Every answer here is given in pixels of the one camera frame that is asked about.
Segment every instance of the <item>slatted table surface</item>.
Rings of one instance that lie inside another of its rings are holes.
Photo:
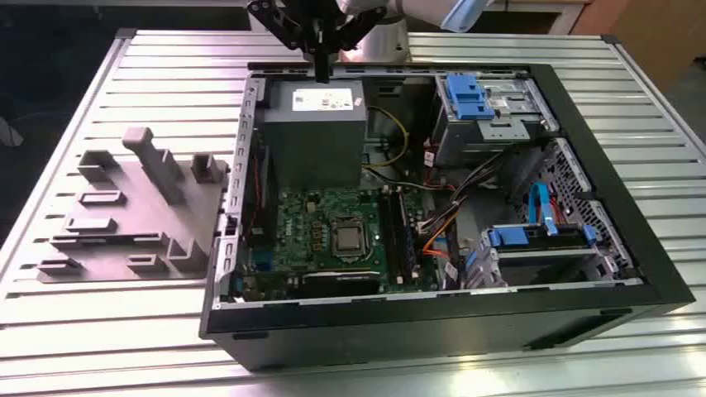
[[[43,285],[34,265],[75,194],[80,153],[152,128],[176,157],[230,160],[248,61],[297,61],[251,32],[118,38],[0,252],[0,395],[487,396],[706,392],[704,145],[619,45],[593,36],[417,33],[415,61],[549,63],[698,301],[562,350],[250,374],[196,335],[203,280]]]

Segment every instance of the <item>sticker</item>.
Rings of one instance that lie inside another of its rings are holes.
[[[291,110],[354,110],[354,91],[350,88],[299,88],[293,93]]]
[[[430,151],[426,151],[423,153],[423,164],[427,167],[434,167],[434,153],[431,153]]]
[[[446,271],[446,274],[449,275],[449,277],[451,277],[451,280],[457,281],[457,279],[459,278],[459,271],[455,269],[454,265],[451,265],[451,262],[446,262],[443,271]]]

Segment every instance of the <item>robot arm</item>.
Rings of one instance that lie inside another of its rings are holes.
[[[386,16],[410,15],[451,31],[467,31],[487,0],[252,0],[247,10],[291,50],[315,64],[329,82],[339,51],[349,51]]]

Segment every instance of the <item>green motherboard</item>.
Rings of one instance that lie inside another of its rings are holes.
[[[279,194],[272,270],[283,272],[375,271],[381,293],[425,289],[419,277],[401,285],[387,278],[377,189],[285,190]],[[423,217],[422,196],[405,193],[411,223]]]

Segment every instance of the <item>ventilation grille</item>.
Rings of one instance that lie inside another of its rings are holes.
[[[542,180],[550,186],[550,191],[557,195],[557,202],[559,208],[563,210],[563,216],[566,217],[567,222],[583,223],[595,227],[595,230],[606,242],[607,251],[614,258],[618,267],[623,268],[632,266],[633,263],[625,254],[625,250],[619,249],[622,245],[618,240],[618,234],[613,229],[613,225],[606,217],[598,212],[601,204],[595,201],[593,202],[577,198],[577,194],[586,192],[587,190],[579,184],[579,179],[571,169],[570,159],[559,145],[550,146],[547,152],[550,155],[547,156],[543,167],[538,171],[537,178],[531,181],[531,184],[534,184],[535,181]],[[522,222],[527,222],[527,197],[529,194],[525,194],[521,202],[514,205],[518,218]]]

